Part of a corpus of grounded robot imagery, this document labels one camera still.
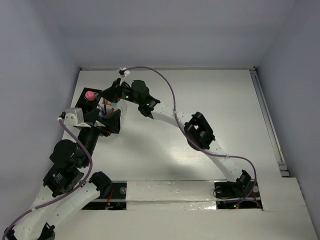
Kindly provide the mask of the blue gel pen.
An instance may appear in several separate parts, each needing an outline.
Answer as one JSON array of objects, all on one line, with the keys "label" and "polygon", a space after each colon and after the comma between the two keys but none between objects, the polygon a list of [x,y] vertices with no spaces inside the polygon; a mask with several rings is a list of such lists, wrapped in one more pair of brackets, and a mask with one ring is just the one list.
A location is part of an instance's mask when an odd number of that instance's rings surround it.
[{"label": "blue gel pen", "polygon": [[100,115],[104,117],[106,115],[104,109],[99,104],[97,105],[97,108],[100,110]]}]

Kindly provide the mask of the dark red ink pen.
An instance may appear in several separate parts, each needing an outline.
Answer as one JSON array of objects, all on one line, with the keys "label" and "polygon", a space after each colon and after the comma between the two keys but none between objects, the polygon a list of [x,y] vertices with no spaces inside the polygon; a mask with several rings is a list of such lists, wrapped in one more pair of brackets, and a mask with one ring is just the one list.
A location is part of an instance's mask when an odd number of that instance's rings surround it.
[{"label": "dark red ink pen", "polygon": [[108,112],[107,112],[107,101],[105,98],[103,98],[103,109],[104,109],[104,113],[105,116],[107,116]]}]

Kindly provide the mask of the red gel pen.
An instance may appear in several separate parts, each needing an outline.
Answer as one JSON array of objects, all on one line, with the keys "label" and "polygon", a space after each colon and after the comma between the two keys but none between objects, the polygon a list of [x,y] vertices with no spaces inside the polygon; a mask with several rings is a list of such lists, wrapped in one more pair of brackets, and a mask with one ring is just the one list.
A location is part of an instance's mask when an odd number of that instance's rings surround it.
[{"label": "red gel pen", "polygon": [[111,108],[109,111],[108,111],[108,115],[110,115],[111,113],[113,113],[115,111],[114,108]]}]

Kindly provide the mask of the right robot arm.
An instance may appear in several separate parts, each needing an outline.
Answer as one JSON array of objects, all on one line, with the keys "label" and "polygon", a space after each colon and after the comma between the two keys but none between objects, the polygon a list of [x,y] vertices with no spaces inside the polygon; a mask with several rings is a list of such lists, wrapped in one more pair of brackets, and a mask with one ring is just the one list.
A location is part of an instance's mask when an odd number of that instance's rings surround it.
[{"label": "right robot arm", "polygon": [[138,105],[138,111],[145,117],[162,121],[179,128],[188,144],[196,151],[202,151],[223,173],[230,190],[235,196],[242,196],[249,189],[250,174],[237,166],[219,145],[210,124],[200,112],[187,114],[175,111],[150,95],[150,90],[142,80],[134,80],[131,85],[118,78],[111,87],[99,94],[112,103],[125,100]]}]

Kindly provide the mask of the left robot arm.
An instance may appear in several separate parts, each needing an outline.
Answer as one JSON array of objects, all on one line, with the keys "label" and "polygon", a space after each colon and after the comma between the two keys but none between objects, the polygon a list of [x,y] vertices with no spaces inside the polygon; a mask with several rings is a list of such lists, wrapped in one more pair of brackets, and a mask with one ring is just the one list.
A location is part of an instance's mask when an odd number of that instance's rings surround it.
[{"label": "left robot arm", "polygon": [[17,217],[4,231],[4,240],[53,240],[58,228],[75,213],[104,199],[107,208],[120,190],[119,184],[102,171],[92,172],[94,149],[100,136],[118,134],[121,110],[103,116],[98,108],[83,113],[70,108],[58,122],[72,139],[60,140],[49,159],[53,165],[29,210]]}]

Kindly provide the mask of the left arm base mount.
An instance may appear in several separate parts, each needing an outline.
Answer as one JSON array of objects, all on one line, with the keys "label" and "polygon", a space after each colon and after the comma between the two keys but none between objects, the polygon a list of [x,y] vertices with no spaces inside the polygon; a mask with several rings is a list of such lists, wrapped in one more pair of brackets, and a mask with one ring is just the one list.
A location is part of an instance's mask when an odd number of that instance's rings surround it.
[{"label": "left arm base mount", "polygon": [[87,205],[82,210],[92,211],[120,211],[127,209],[127,182],[116,181],[112,184],[111,191],[106,196],[100,196]]}]

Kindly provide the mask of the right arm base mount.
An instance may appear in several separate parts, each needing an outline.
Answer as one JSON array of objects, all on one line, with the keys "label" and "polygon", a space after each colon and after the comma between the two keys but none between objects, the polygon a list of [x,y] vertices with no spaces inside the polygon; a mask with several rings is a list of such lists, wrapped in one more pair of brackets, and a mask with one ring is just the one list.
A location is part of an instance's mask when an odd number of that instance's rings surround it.
[{"label": "right arm base mount", "polygon": [[236,182],[215,182],[212,194],[218,210],[263,209],[259,185],[245,170]]}]

